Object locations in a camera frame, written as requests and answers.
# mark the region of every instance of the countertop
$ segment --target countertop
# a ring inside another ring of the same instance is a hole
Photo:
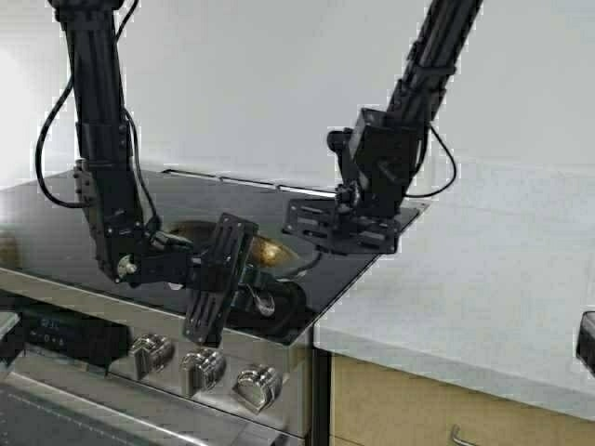
[[[315,345],[595,420],[595,177],[468,163],[315,327]]]

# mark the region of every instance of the black glass cooktop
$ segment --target black glass cooktop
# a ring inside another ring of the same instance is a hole
[[[289,265],[290,269],[299,266],[300,262],[308,263],[316,256],[311,244],[281,233],[287,202],[292,198],[307,198],[304,194],[168,173],[147,172],[144,176],[166,227],[182,221],[215,223],[221,213],[227,212],[258,223],[259,235],[280,242],[296,253],[300,259]],[[74,199],[72,175],[50,177],[47,184],[61,199]],[[406,225],[415,216],[417,210],[406,209],[400,219]],[[132,289],[108,280],[94,259],[95,246],[83,212],[50,203],[36,182],[0,191],[0,229],[14,237],[19,251],[19,266],[9,268],[90,291],[133,299],[165,311],[185,313],[186,291],[174,291],[165,283]],[[315,268],[295,280],[298,287],[293,289],[299,290],[305,307],[293,308],[280,302],[279,314],[286,311],[288,315],[281,320],[235,310],[228,326],[284,344],[291,343],[374,258],[324,255]]]

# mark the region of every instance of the oven door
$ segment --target oven door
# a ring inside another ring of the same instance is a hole
[[[303,446],[268,427],[44,350],[15,361],[0,385],[0,441],[34,445]]]

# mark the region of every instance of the screw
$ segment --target screw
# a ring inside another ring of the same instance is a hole
[[[137,267],[134,263],[129,263],[126,265],[126,272],[128,274],[134,274],[138,270],[139,270],[139,267]]]

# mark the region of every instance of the drawer handle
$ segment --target drawer handle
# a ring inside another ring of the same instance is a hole
[[[461,428],[457,425],[453,426],[453,430],[450,434],[450,439],[455,443],[458,444],[458,446],[478,446],[477,444],[474,443],[469,443],[468,441],[464,441],[463,439],[460,439],[458,437],[458,432],[461,430]]]

